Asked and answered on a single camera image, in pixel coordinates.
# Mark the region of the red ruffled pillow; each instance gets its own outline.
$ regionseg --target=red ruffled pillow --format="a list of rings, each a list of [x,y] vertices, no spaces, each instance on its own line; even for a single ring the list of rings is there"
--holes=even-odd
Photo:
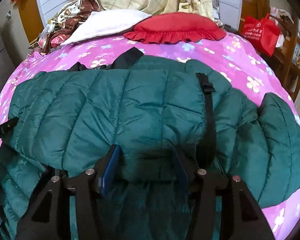
[[[201,39],[218,41],[226,36],[212,20],[199,14],[174,12],[152,16],[134,27],[124,36],[142,43],[198,42]]]

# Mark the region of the black plastic buckle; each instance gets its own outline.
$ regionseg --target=black plastic buckle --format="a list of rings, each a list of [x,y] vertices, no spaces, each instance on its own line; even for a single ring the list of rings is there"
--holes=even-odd
[[[216,90],[213,87],[213,84],[211,84],[208,80],[208,77],[205,74],[202,73],[196,73],[196,76],[199,80],[200,87],[202,91],[206,94],[215,92]]]
[[[239,176],[224,178],[199,169],[180,148],[173,150],[173,164],[183,192],[195,200],[186,240],[211,240],[216,196],[222,197],[220,240],[274,240],[258,203]]]
[[[70,240],[70,196],[75,196],[79,239],[103,240],[96,198],[103,198],[111,189],[121,153],[118,145],[112,145],[93,168],[76,177],[55,170],[38,194],[34,190],[33,201],[18,222],[15,240]]]

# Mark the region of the black strap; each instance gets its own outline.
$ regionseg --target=black strap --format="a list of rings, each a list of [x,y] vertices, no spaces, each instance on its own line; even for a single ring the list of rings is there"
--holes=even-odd
[[[19,118],[14,117],[0,125],[0,139],[17,125],[18,120]]]
[[[100,69],[128,69],[133,64],[135,64],[144,54],[133,47],[126,52],[122,53],[111,65],[102,65]]]
[[[202,73],[196,73],[204,96],[206,115],[206,131],[203,138],[197,144],[196,158],[200,168],[209,166],[216,156],[217,133],[213,115],[212,92],[216,90],[209,82],[208,77]]]

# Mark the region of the strap buckle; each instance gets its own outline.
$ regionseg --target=strap buckle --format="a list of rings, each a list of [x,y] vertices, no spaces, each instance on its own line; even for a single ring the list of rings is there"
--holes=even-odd
[[[205,94],[210,94],[212,92],[215,92],[216,90],[213,87],[213,84],[211,84],[208,80],[208,77],[203,73],[196,73],[197,79],[199,80],[200,87]]]

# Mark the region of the bed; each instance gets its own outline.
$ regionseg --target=bed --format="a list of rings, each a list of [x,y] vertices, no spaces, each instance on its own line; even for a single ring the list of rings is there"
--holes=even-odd
[[[112,63],[132,47],[147,55],[180,62],[189,59],[200,60],[220,72],[233,87],[243,91],[257,105],[261,104],[265,93],[275,93],[289,104],[296,122],[300,124],[293,101],[280,85],[274,72],[248,41],[233,33],[227,33],[221,41],[201,40],[197,43],[179,42],[174,45],[142,44],[127,40],[123,36],[112,36],[67,45],[46,56],[34,52],[13,72],[0,93],[0,124],[7,121],[16,85],[33,78],[38,72],[67,70],[76,62],[84,64],[87,68],[100,67]],[[300,189],[285,202],[263,209],[263,212],[276,239],[285,239],[300,217]]]

